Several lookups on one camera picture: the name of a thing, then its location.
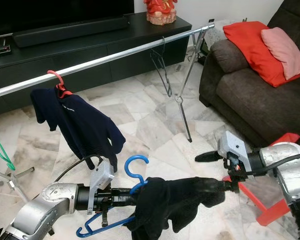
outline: pink cushion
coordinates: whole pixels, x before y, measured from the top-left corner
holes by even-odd
[[[282,63],[286,80],[300,74],[300,51],[285,31],[279,27],[263,29],[261,37],[272,55]]]

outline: black cable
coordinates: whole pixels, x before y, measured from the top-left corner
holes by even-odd
[[[292,160],[295,160],[295,159],[300,159],[300,154],[297,154],[297,155],[294,155],[294,156],[288,156],[280,161],[277,161],[269,166],[266,166],[264,168],[261,168],[261,169],[257,169],[255,171],[247,171],[246,172],[246,175],[257,175],[257,174],[263,174],[263,173],[266,173],[272,169],[275,169],[277,167],[279,167],[280,165],[282,164],[285,164],[287,162],[290,162]]]
[[[100,157],[99,155],[90,155],[87,156],[77,162],[75,162],[74,164],[72,164],[70,167],[68,167],[63,173],[61,173],[60,176],[57,177],[57,179],[55,180],[55,182],[58,182],[64,175],[66,175],[67,172],[69,172],[71,169],[73,169],[75,166],[77,166],[78,164],[82,163],[83,161],[85,161],[86,159],[89,159],[91,157],[97,157],[99,158],[99,164],[103,161],[102,157]]]

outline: red hanger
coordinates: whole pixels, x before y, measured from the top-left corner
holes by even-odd
[[[58,73],[56,73],[55,71],[52,71],[52,70],[49,70],[46,73],[47,74],[53,74],[59,79],[60,83],[58,83],[55,87],[57,89],[61,90],[61,91],[64,91],[59,98],[63,99],[65,95],[72,95],[73,94],[72,92],[66,90],[66,88],[64,86],[64,80],[62,79],[62,77]]]

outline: black garment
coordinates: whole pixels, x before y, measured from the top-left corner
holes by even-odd
[[[56,88],[33,90],[31,100],[38,123],[47,121],[50,131],[59,126],[79,159],[98,154],[108,158],[117,171],[116,154],[121,152],[126,139],[109,117],[78,95],[59,98]]]
[[[212,192],[219,181],[213,178],[193,177],[173,181],[148,179],[141,188],[135,208],[135,220],[127,223],[133,240],[157,240],[163,229],[178,233],[195,219],[200,203],[207,208],[222,203],[225,193]]]

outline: red figurine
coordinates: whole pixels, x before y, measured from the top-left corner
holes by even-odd
[[[155,25],[173,23],[176,19],[174,2],[178,0],[143,0],[146,4],[146,19]]]

